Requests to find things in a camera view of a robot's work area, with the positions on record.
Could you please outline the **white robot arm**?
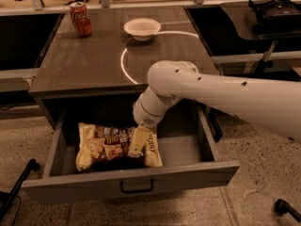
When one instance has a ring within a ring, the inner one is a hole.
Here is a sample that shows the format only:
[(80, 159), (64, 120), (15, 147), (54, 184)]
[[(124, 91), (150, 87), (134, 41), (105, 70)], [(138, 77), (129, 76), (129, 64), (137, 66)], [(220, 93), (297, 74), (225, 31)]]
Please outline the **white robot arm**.
[(155, 128), (182, 99), (301, 142), (301, 83), (204, 74), (187, 61), (163, 60), (147, 73), (147, 89), (133, 105), (134, 120)]

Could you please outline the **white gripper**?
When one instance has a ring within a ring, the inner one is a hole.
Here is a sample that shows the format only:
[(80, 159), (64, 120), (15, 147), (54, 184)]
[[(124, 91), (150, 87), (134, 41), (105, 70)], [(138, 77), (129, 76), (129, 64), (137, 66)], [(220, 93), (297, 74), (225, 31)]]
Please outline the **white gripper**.
[(160, 96), (150, 87), (138, 97), (133, 105), (133, 116), (139, 126), (135, 128), (131, 138), (128, 152), (130, 157), (138, 158), (144, 155), (142, 150), (151, 132), (149, 128), (156, 127), (166, 112), (179, 101), (179, 98)]

